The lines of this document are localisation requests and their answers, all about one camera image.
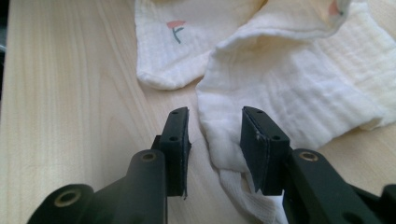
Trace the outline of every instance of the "light wood tabletop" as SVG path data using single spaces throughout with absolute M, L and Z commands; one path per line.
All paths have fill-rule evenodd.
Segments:
M 381 11 L 375 9 L 381 22 Z M 51 192 L 95 190 L 125 175 L 168 113 L 190 109 L 189 197 L 169 223 L 256 223 L 230 200 L 210 162 L 194 81 L 156 91 L 135 77 L 134 1 L 12 0 L 0 133 L 0 223 L 26 223 Z M 380 194 L 396 183 L 396 125 L 353 130 L 319 151 L 349 183 Z

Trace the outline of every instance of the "folded cloth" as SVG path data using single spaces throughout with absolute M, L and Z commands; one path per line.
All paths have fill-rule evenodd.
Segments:
M 137 78 L 160 90 L 205 72 L 210 50 L 258 11 L 264 0 L 135 1 Z
M 293 148 L 317 149 L 355 127 L 396 120 L 396 45 L 367 4 L 269 1 L 212 51 L 197 85 L 211 160 L 228 193 L 264 223 L 285 221 L 281 205 L 245 192 L 239 147 L 244 105 L 265 111 Z M 340 30 L 333 35 L 346 20 Z

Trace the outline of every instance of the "wood grain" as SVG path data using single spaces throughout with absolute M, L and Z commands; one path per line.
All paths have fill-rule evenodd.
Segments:
M 155 91 L 135 78 L 134 2 L 13 0 L 0 134 L 0 223 L 26 223 L 53 190 L 100 189 L 149 148 L 171 110 L 188 106 L 189 198 L 169 200 L 169 223 L 254 223 L 212 167 L 195 85 Z M 395 182 L 396 126 L 352 131 L 323 152 L 351 183 L 379 193 Z

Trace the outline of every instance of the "towel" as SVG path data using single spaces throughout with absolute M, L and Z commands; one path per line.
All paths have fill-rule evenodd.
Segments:
M 163 6 L 145 2 L 161 11 L 152 9 L 151 18 L 163 13 Z M 252 186 L 239 147 L 244 105 L 270 115 L 293 148 L 317 149 L 353 128 L 372 130 L 396 120 L 396 44 L 372 19 L 365 1 L 270 0 L 264 6 L 256 2 L 233 29 L 211 29 L 209 35 L 218 38 L 207 45 L 200 36 L 208 34 L 199 33 L 188 53 L 180 45 L 198 33 L 185 32 L 188 20 L 179 17 L 180 8 L 172 9 L 181 3 L 171 3 L 166 9 L 169 18 L 160 22 L 163 32 L 173 27 L 171 36 L 162 37 L 163 48 L 151 47 L 149 41 L 141 44 L 150 34 L 138 18 L 145 16 L 138 14 L 144 7 L 136 10 L 137 77 L 153 88 L 172 90 L 205 71 L 196 92 L 211 160 L 230 197 L 263 223 L 287 220 L 281 197 L 264 197 L 241 187 L 244 178 Z M 229 13 L 230 3 L 247 4 L 219 4 Z M 227 15 L 227 20 L 235 21 L 231 20 L 234 12 Z M 210 26 L 219 28 L 222 23 L 227 22 L 212 20 Z M 204 33 L 199 22 L 194 25 Z

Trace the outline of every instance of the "muslin cloth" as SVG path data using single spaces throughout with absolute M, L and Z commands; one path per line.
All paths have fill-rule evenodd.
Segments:
M 213 1 L 215 7 L 205 3 L 213 29 L 202 28 L 206 10 L 191 9 L 192 2 L 136 1 L 138 78 L 172 90 L 205 70 L 196 87 L 199 115 L 222 186 L 264 223 L 286 223 L 281 197 L 241 187 L 243 176 L 251 185 L 239 147 L 242 107 L 270 115 L 293 148 L 317 149 L 350 129 L 387 125 L 396 120 L 395 41 L 375 23 L 365 1 Z M 225 19 L 214 19 L 221 17 L 221 6 Z M 197 11 L 198 22 L 180 14 L 184 7 Z M 149 28 L 152 23 L 161 24 L 160 38 L 149 32 L 157 29 Z M 206 42 L 209 35 L 216 38 Z M 163 48 L 151 46 L 149 38 Z

